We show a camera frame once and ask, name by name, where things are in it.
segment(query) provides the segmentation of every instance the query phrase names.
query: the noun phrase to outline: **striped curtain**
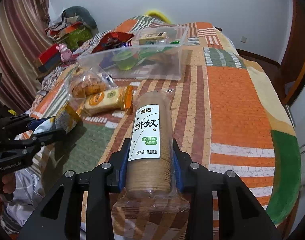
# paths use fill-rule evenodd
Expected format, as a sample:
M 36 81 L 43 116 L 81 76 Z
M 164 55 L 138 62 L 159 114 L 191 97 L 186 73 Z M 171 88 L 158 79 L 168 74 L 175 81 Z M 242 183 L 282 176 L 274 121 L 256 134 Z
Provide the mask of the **striped curtain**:
M 52 43 L 44 32 L 48 0 L 0 3 L 0 101 L 18 113 L 28 110 L 41 84 L 34 60 Z

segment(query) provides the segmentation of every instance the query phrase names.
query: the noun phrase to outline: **metal screw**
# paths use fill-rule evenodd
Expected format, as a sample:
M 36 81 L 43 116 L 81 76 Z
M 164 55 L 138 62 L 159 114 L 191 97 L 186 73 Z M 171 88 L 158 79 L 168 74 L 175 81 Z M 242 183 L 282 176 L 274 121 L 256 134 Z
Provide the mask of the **metal screw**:
M 198 163 L 190 163 L 190 167 L 192 169 L 198 169 L 199 168 L 199 164 Z
M 73 171 L 66 171 L 66 172 L 65 172 L 65 176 L 66 176 L 67 178 L 70 178 L 72 175 L 74 175 L 74 172 L 73 172 Z
M 111 167 L 111 164 L 110 163 L 103 163 L 103 164 L 101 164 L 101 167 L 103 169 L 109 169 Z
M 226 174 L 227 174 L 228 177 L 231 177 L 231 178 L 236 176 L 236 173 L 234 171 L 227 171 Z

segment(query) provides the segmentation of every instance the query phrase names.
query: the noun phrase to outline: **human hand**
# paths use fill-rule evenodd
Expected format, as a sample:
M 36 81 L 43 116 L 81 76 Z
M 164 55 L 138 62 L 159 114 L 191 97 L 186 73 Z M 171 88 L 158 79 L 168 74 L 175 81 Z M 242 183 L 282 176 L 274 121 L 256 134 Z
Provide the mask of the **human hand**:
M 11 194 L 16 189 L 16 176 L 14 173 L 7 174 L 1 178 L 4 184 L 2 190 L 4 193 Z

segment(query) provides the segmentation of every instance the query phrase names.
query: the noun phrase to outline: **plastic storage box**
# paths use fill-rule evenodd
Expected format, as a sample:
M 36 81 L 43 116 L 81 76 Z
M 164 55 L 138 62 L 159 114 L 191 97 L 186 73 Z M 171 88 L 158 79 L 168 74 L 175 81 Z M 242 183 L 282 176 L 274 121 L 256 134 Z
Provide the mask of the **plastic storage box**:
M 161 44 L 139 45 L 139 37 L 152 33 L 167 33 Z M 134 32 L 131 47 L 110 49 L 78 58 L 79 65 L 101 67 L 113 78 L 145 78 L 180 80 L 186 54 L 188 27 L 147 28 Z

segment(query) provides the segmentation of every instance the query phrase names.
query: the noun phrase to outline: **pink figurine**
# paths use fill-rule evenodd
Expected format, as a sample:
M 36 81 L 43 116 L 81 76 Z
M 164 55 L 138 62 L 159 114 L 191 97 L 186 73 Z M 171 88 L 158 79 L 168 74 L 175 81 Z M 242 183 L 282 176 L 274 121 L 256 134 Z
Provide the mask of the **pink figurine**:
M 57 50 L 60 52 L 61 61 L 66 63 L 71 61 L 72 52 L 70 49 L 67 48 L 66 44 L 59 44 L 59 46 L 56 47 Z

